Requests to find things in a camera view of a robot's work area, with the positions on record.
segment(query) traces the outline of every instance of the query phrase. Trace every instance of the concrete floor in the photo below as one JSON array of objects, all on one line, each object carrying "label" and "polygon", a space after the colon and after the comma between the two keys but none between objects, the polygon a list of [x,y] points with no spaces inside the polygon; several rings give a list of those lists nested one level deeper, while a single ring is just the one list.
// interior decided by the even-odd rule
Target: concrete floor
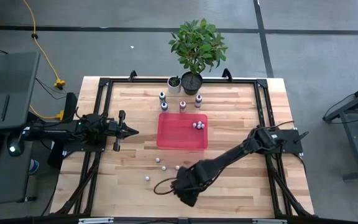
[{"label": "concrete floor", "polygon": [[[218,28],[257,28],[252,0],[28,0],[35,19],[48,26],[178,27],[205,17]],[[260,0],[266,29],[358,30],[358,0]],[[21,0],[0,0],[0,24],[29,25]],[[66,90],[78,92],[85,75],[179,75],[183,69],[169,51],[164,32],[38,32]],[[9,53],[37,50],[31,31],[0,31],[0,49]],[[205,76],[220,76],[228,68],[235,77],[266,77],[259,34],[223,34],[229,46],[227,62]],[[321,117],[332,104],[358,90],[358,35],[267,35],[274,77],[285,79],[291,112],[304,138],[310,194],[317,215],[358,221],[358,180],[342,175],[356,163],[341,125]],[[52,85],[53,73],[42,57],[38,78]],[[38,85],[32,104],[42,114],[55,115],[64,100],[51,103]],[[39,199],[0,205],[0,218],[40,215],[57,180],[46,163],[47,151],[34,151],[43,166]]]}]

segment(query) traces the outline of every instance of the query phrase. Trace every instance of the red tray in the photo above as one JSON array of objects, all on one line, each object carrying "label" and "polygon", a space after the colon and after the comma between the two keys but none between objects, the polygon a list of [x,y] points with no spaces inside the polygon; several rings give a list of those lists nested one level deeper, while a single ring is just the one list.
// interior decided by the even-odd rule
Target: red tray
[{"label": "red tray", "polygon": [[[195,129],[201,121],[204,129]],[[208,147],[208,117],[205,114],[161,113],[158,117],[157,146],[161,149],[203,151]]]}]

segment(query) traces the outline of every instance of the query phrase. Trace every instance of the small potted plant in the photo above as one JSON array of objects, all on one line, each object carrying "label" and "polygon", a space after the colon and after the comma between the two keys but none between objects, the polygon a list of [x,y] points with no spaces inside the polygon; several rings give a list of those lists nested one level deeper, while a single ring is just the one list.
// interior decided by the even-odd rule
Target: small potted plant
[{"label": "small potted plant", "polygon": [[170,93],[179,93],[180,92],[180,78],[179,78],[179,76],[170,77],[168,79],[168,91]]},{"label": "small potted plant", "polygon": [[169,42],[171,52],[179,55],[179,63],[183,68],[190,69],[181,77],[181,85],[187,95],[195,95],[203,84],[200,73],[209,65],[211,71],[216,62],[216,68],[221,60],[225,61],[227,46],[222,42],[224,37],[216,32],[215,25],[207,24],[206,20],[185,22]]}]

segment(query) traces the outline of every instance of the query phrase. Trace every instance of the butcher block tabletop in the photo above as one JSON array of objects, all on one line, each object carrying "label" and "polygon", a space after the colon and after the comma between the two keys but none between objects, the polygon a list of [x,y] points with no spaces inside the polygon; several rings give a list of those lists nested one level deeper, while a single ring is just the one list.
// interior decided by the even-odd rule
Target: butcher block tabletop
[{"label": "butcher block tabletop", "polygon": [[[93,112],[99,78],[84,77],[77,104],[80,116]],[[291,121],[283,79],[268,78],[267,82],[275,123]],[[167,96],[169,113],[179,113],[179,102],[186,101],[186,113],[208,116],[208,148],[205,151],[163,150],[157,147],[160,92]],[[176,166],[189,167],[200,159],[219,156],[240,144],[259,124],[253,85],[205,83],[199,94],[203,97],[200,109],[194,107],[194,96],[185,95],[183,90],[179,94],[171,94],[166,83],[113,85],[109,118],[118,119],[119,110],[124,110],[126,124],[138,130],[139,134],[121,141],[120,152],[112,150],[115,138],[108,138],[99,165],[92,217],[274,217],[265,157],[259,154],[248,155],[227,167],[213,185],[200,193],[194,207],[185,205],[176,195],[153,193],[158,182],[176,176]],[[262,90],[260,95],[264,114],[267,114]],[[105,97],[106,88],[99,113],[103,110]],[[280,128],[291,129],[293,124],[284,124]],[[74,152],[63,161],[51,212],[60,209],[78,186],[83,158],[84,152]],[[284,154],[282,160],[289,189],[302,206],[313,213],[302,163],[291,154]],[[167,170],[163,171],[162,166],[166,166]],[[169,184],[162,184],[158,191],[167,191]],[[284,211],[282,191],[277,184],[276,187],[280,208]],[[85,189],[82,209],[86,205],[87,194],[88,188]]]}]

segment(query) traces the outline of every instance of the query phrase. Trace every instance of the small bottle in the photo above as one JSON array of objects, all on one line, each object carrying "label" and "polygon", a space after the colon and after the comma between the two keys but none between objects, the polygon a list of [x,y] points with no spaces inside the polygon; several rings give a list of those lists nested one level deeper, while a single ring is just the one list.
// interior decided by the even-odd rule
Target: small bottle
[{"label": "small bottle", "polygon": [[161,104],[161,110],[163,113],[168,113],[168,104],[166,102]]},{"label": "small bottle", "polygon": [[166,101],[165,101],[165,93],[161,92],[158,97],[160,98],[160,103],[166,103]]},{"label": "small bottle", "polygon": [[184,113],[184,112],[185,112],[185,108],[186,108],[186,102],[181,101],[181,102],[179,103],[179,108],[180,108],[180,112],[181,112],[181,113]]},{"label": "small bottle", "polygon": [[203,100],[203,97],[201,95],[197,95],[196,96],[196,103],[194,104],[194,106],[196,108],[200,108],[202,100]]}]

